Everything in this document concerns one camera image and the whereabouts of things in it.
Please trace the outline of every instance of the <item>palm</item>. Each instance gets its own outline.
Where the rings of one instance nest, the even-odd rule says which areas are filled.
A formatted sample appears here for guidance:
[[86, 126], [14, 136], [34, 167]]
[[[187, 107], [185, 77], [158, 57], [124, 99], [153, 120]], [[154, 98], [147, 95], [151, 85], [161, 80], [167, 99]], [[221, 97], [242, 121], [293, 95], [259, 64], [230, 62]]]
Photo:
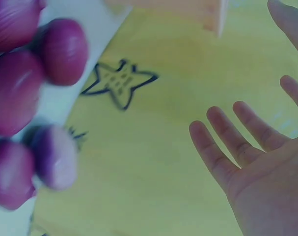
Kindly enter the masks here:
[[[275, 0], [269, 0], [269, 9], [298, 49], [298, 10]], [[284, 76], [281, 86], [298, 105], [298, 83]], [[210, 108], [207, 117], [241, 169], [199, 121], [190, 125], [196, 149], [226, 193], [244, 235], [298, 236], [298, 138], [278, 133], [243, 102], [233, 109], [262, 150], [249, 144], [217, 107]]]

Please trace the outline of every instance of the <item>red onion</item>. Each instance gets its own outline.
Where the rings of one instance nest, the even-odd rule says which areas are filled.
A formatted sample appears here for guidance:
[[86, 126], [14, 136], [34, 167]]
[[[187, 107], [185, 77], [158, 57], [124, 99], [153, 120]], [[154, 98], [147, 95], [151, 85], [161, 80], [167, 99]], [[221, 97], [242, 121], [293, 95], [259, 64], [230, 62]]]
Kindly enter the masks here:
[[0, 0], [0, 52], [30, 43], [46, 0]]
[[12, 136], [32, 120], [43, 80], [42, 65], [31, 53], [0, 57], [0, 135]]
[[0, 206], [16, 210], [35, 196], [33, 175], [32, 152], [22, 144], [0, 141]]
[[77, 178], [77, 146], [72, 137], [57, 125], [43, 126], [31, 142], [36, 172], [53, 190], [65, 190]]
[[52, 20], [47, 25], [39, 51], [52, 84], [74, 85], [82, 76], [88, 59], [88, 43], [78, 22]]

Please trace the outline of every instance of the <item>yellow table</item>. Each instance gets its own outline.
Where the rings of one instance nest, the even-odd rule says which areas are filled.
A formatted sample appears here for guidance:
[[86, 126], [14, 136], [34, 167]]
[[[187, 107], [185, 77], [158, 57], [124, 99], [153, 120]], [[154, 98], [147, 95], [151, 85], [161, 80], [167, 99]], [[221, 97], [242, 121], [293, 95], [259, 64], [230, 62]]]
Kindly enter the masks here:
[[134, 10], [69, 117], [79, 179], [66, 192], [40, 191], [31, 235], [240, 236], [188, 125], [217, 105], [252, 141], [231, 108], [244, 100], [298, 134], [298, 110], [279, 86], [284, 74], [298, 79], [298, 53], [265, 2], [231, 9], [222, 39], [177, 16]]

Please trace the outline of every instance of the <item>white paper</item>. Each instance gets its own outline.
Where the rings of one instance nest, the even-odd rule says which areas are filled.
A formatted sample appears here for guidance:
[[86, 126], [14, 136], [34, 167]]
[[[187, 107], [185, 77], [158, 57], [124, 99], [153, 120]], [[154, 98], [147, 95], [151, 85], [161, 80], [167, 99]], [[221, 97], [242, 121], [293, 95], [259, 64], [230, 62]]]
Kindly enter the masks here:
[[[123, 13], [115, 15], [102, 0], [48, 0], [48, 7], [42, 13], [41, 25], [57, 17], [77, 19], [84, 27], [90, 44], [89, 61], [83, 77], [75, 86], [68, 88], [48, 84], [43, 86], [38, 114], [26, 129], [14, 137], [14, 140], [20, 140], [31, 125], [43, 122], [65, 123], [95, 62], [130, 10], [127, 8]], [[0, 208], [0, 236], [26, 236], [34, 203], [35, 199], [31, 199], [15, 212]]]

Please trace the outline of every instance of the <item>onion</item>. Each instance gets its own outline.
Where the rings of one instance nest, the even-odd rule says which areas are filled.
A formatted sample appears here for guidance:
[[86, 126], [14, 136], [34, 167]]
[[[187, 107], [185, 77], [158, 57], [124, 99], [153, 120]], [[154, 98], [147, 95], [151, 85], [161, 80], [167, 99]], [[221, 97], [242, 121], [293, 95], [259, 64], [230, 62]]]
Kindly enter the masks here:
[[12, 136], [32, 120], [43, 81], [42, 65], [31, 53], [0, 56], [0, 135]]
[[26, 146], [0, 141], [0, 206], [16, 210], [36, 195], [34, 171], [33, 154]]
[[72, 137], [57, 125], [39, 128], [31, 141], [36, 172], [53, 190], [65, 190], [77, 178], [77, 147]]
[[32, 41], [45, 0], [0, 0], [0, 52]]
[[80, 24], [71, 19], [52, 20], [39, 45], [39, 54], [52, 84], [74, 85], [88, 59], [88, 43]]

